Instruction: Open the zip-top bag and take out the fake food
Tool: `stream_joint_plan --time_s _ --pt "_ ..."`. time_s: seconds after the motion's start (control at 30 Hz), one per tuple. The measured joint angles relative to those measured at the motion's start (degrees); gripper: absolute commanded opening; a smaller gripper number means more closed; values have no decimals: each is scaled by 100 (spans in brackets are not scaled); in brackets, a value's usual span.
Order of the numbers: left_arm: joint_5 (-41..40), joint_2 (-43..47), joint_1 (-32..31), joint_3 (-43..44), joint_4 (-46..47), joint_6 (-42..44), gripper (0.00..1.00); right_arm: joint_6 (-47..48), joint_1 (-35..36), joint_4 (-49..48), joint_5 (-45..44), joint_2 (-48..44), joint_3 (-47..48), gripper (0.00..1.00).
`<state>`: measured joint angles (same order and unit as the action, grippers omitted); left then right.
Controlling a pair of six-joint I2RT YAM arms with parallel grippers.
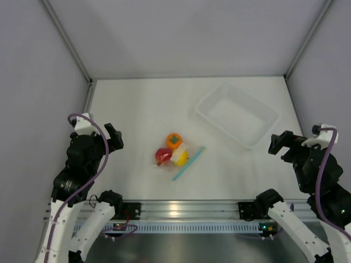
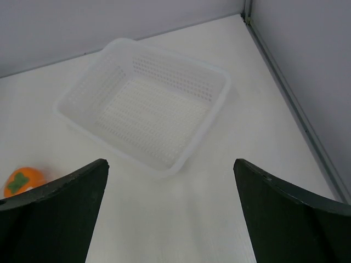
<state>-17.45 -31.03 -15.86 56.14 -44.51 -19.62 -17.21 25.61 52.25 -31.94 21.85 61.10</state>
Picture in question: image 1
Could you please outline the red fake apple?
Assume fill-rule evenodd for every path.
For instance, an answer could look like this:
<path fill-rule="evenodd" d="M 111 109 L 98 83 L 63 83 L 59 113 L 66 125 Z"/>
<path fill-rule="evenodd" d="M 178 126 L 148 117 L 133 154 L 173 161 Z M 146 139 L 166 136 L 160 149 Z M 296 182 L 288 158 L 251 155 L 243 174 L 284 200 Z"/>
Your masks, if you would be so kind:
<path fill-rule="evenodd" d="M 171 160 L 173 151 L 170 148 L 159 148 L 155 153 L 156 165 L 160 166 L 164 162 Z"/>

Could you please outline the orange fake persimmon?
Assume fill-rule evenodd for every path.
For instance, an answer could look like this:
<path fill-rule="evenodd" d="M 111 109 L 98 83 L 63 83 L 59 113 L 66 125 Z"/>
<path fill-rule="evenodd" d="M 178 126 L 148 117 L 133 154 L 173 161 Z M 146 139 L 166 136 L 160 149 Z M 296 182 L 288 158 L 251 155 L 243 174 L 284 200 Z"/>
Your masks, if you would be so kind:
<path fill-rule="evenodd" d="M 177 133 L 169 134 L 166 138 L 166 147 L 176 150 L 183 143 L 182 137 Z"/>

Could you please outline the clear zip top bag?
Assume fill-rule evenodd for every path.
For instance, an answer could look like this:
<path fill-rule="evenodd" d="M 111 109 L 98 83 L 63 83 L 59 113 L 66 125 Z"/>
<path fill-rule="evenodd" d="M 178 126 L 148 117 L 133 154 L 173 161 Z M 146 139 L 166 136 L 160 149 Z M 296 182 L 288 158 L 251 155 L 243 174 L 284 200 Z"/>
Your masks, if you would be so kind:
<path fill-rule="evenodd" d="M 176 149 L 163 144 L 153 154 L 152 164 L 156 171 L 176 181 L 185 174 L 204 153 L 206 148 L 185 140 Z"/>

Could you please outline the yellow fake apple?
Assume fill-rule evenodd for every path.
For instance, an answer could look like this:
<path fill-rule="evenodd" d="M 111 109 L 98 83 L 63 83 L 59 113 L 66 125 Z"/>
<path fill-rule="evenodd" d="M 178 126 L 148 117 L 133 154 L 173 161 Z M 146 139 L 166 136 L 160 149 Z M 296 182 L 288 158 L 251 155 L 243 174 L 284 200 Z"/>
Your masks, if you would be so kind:
<path fill-rule="evenodd" d="M 184 151 L 176 161 L 172 161 L 172 162 L 179 167 L 183 167 L 186 165 L 188 159 L 189 159 L 188 152 Z"/>

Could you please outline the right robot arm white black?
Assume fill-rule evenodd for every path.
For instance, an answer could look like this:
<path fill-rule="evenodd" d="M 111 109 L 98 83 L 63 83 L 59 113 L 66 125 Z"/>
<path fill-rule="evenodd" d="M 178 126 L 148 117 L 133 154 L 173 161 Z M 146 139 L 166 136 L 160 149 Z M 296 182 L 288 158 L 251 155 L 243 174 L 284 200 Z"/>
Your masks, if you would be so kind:
<path fill-rule="evenodd" d="M 339 184 L 343 168 L 331 153 L 338 141 L 335 126 L 317 124 L 306 138 L 285 131 L 272 135 L 269 154 L 282 148 L 281 160 L 292 165 L 298 188 L 307 194 L 300 211 L 274 189 L 253 201 L 260 218 L 275 221 L 308 262 L 350 262 L 350 192 Z"/>

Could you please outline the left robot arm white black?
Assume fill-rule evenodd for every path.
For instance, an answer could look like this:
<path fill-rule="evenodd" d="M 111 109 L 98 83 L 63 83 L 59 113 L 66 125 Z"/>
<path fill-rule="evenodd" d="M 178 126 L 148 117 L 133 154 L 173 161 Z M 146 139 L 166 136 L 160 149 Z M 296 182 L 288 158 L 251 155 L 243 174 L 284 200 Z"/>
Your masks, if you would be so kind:
<path fill-rule="evenodd" d="M 73 231 L 107 157 L 124 147 L 121 132 L 110 123 L 104 127 L 110 135 L 108 139 L 97 128 L 82 131 L 75 126 L 70 135 L 65 167 L 53 182 L 49 223 L 36 262 L 84 262 L 106 223 L 122 216 L 122 195 L 112 190 L 104 191 L 87 221 L 77 233 Z"/>

